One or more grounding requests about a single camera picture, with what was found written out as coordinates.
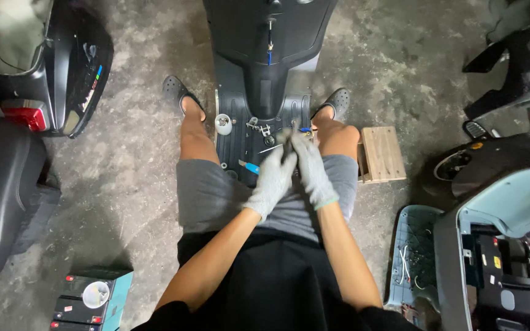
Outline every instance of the gray shorts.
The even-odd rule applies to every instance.
[[[339,194],[339,205],[348,221],[353,214],[357,192],[357,162],[345,155],[322,158],[326,174]],[[298,179],[265,222],[259,227],[296,234],[316,242],[320,227],[314,208]],[[224,228],[242,209],[253,190],[225,174],[206,160],[181,160],[177,163],[179,225],[183,233],[204,233]]]

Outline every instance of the hand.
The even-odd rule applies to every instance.
[[[291,175],[298,163],[298,156],[292,152],[282,163],[283,148],[275,148],[259,165],[257,187],[243,207],[251,208],[265,221],[279,200],[291,186]]]
[[[337,201],[339,195],[328,179],[318,148],[299,133],[293,134],[290,139],[294,151],[298,154],[301,183],[310,196],[314,210]]]

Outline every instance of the black scooter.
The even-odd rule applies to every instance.
[[[216,69],[216,135],[222,167],[248,186],[284,127],[310,127],[310,78],[337,0],[204,0]]]
[[[0,272],[40,237],[60,200],[40,137],[83,131],[113,54],[79,1],[0,1]]]

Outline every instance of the black sandal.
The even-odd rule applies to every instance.
[[[199,106],[202,111],[205,110],[202,107],[202,104],[197,100],[195,95],[188,91],[187,87],[183,85],[181,80],[179,80],[175,76],[167,76],[165,80],[163,81],[163,97],[165,100],[170,103],[170,106],[173,107],[173,109],[181,109],[181,112],[185,116],[186,111],[183,109],[182,101],[184,97],[191,97]]]
[[[333,117],[335,121],[340,121],[343,118],[343,114],[349,108],[349,91],[341,87],[331,94],[328,99],[314,111],[314,114],[310,119],[314,118],[316,114],[323,109],[325,106],[333,107]]]

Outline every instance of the concrete floor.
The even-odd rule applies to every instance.
[[[129,330],[148,319],[178,267],[181,118],[163,106],[161,83],[167,74],[180,77],[213,118],[202,3],[101,0],[95,6],[115,42],[110,80],[82,136],[47,141],[62,203],[46,237],[0,274],[0,330],[46,329],[64,275],[110,263],[135,270],[122,318]],[[484,47],[487,21],[485,1],[342,0],[328,25],[315,101],[349,88],[346,122],[394,125],[410,178],[359,185],[350,227],[381,291],[396,213],[410,203],[423,161],[466,141],[460,124],[470,97],[460,69]]]

